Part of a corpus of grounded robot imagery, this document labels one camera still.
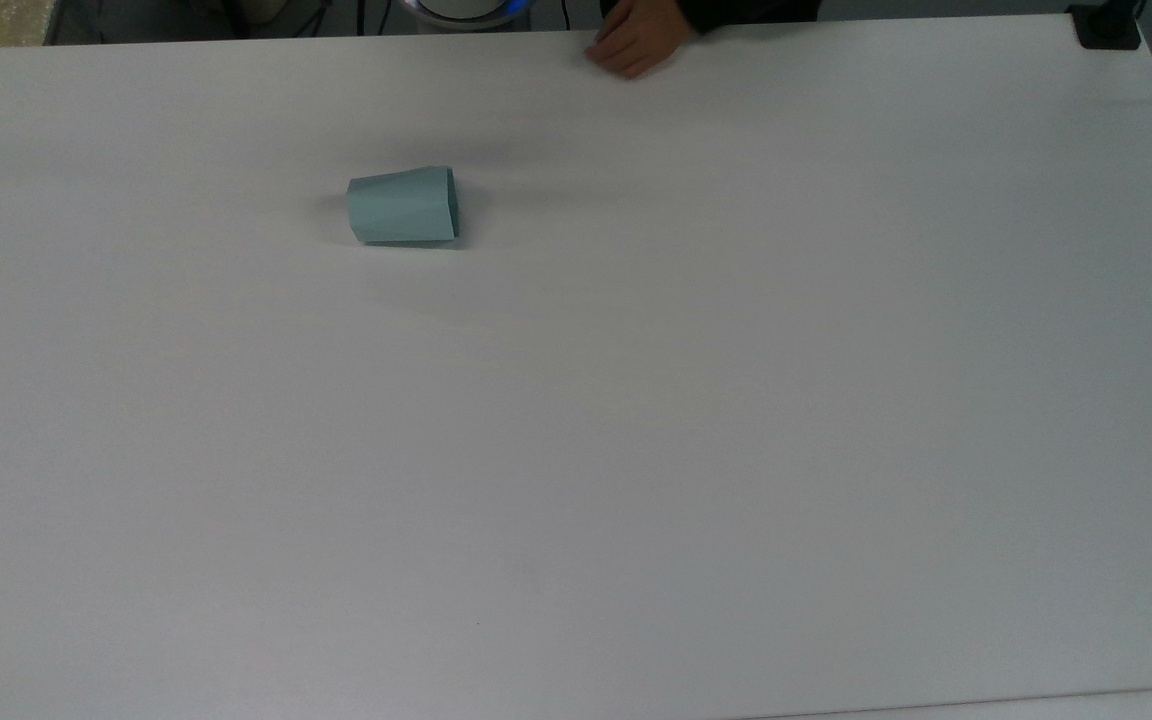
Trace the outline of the person's bare hand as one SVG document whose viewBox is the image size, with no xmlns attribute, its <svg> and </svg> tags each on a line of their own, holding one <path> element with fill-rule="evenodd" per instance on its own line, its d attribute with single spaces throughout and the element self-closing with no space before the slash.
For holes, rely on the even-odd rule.
<svg viewBox="0 0 1152 720">
<path fill-rule="evenodd" d="M 667 63 L 694 36 L 676 1 L 617 1 L 584 56 L 612 76 L 636 79 Z"/>
</svg>

